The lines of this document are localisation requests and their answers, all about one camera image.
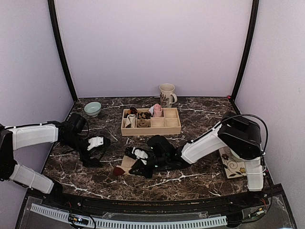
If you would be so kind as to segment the wooden compartment organizer box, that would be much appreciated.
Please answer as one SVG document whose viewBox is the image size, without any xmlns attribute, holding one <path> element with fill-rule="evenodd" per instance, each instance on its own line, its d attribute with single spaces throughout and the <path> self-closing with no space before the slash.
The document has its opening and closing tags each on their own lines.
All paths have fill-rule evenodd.
<svg viewBox="0 0 305 229">
<path fill-rule="evenodd" d="M 149 128 L 125 128 L 129 109 L 123 109 L 122 136 L 178 135 L 181 133 L 181 122 L 177 108 L 164 108 L 162 117 L 151 117 Z"/>
</svg>

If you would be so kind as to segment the beige striped cuff sock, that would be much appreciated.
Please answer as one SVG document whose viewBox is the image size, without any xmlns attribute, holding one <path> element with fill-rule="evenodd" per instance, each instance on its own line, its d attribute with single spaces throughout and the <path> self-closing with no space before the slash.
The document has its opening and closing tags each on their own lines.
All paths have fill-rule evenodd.
<svg viewBox="0 0 305 229">
<path fill-rule="evenodd" d="M 129 156 L 124 156 L 121 165 L 114 168 L 113 174 L 115 176 L 132 176 L 130 170 L 137 160 L 137 157 L 131 158 Z"/>
</svg>

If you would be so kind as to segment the pink patterned long sock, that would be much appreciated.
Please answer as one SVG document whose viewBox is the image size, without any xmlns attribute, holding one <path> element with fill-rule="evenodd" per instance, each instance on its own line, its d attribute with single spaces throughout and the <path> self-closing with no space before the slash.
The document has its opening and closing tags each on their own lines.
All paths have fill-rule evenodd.
<svg viewBox="0 0 305 229">
<path fill-rule="evenodd" d="M 163 116 L 163 108 L 160 104 L 155 104 L 149 109 L 149 112 L 152 117 L 162 117 Z"/>
</svg>

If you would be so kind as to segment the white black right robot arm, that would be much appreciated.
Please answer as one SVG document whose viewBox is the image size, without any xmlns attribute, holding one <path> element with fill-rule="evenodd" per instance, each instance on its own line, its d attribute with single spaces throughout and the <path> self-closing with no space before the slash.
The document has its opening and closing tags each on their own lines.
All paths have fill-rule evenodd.
<svg viewBox="0 0 305 229">
<path fill-rule="evenodd" d="M 154 135 L 147 143 L 151 151 L 139 147 L 125 149 L 125 156 L 135 160 L 129 174 L 151 178 L 157 168 L 188 168 L 208 154 L 228 148 L 229 153 L 244 163 L 249 192 L 244 195 L 243 203 L 253 207 L 262 198 L 266 149 L 266 145 L 262 145 L 260 125 L 255 119 L 260 120 L 253 114 L 228 112 L 209 131 L 179 148 L 171 145 L 164 136 Z"/>
</svg>

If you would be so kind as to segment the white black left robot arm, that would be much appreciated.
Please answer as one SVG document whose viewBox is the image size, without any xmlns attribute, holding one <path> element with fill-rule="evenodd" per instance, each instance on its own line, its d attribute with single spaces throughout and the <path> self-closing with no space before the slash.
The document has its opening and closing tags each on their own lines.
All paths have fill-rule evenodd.
<svg viewBox="0 0 305 229">
<path fill-rule="evenodd" d="M 60 143 L 79 153 L 80 161 L 84 167 L 101 167 L 101 160 L 93 157 L 92 153 L 95 150 L 104 153 L 111 141 L 102 135 L 82 135 L 83 129 L 88 127 L 87 120 L 75 113 L 64 122 L 48 121 L 33 125 L 1 126 L 1 181 L 13 181 L 47 194 L 49 201 L 55 207 L 63 208 L 67 204 L 67 197 L 62 194 L 62 185 L 54 179 L 22 165 L 14 158 L 14 153 L 32 146 Z"/>
</svg>

